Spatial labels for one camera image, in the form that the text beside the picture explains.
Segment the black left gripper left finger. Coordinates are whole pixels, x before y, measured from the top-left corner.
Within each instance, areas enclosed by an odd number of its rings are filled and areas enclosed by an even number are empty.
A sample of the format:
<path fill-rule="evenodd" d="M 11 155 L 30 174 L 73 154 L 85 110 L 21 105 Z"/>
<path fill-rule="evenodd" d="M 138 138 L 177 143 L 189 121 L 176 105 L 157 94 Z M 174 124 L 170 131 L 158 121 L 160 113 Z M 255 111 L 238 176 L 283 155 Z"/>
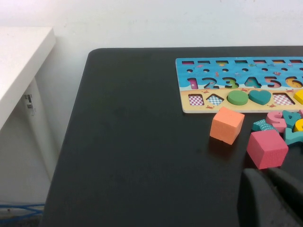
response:
<path fill-rule="evenodd" d="M 288 207 L 267 171 L 246 168 L 241 174 L 237 202 L 241 227 L 301 227 L 301 221 Z"/>

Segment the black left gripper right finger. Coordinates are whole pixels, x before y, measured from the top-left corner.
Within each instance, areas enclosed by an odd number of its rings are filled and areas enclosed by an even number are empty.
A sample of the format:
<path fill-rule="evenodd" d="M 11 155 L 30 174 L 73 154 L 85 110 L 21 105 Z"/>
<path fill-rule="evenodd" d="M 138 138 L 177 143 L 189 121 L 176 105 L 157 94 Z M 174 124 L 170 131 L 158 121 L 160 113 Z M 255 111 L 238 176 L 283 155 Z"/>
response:
<path fill-rule="evenodd" d="M 267 175 L 288 207 L 303 220 L 303 183 L 280 168 L 268 169 Z"/>

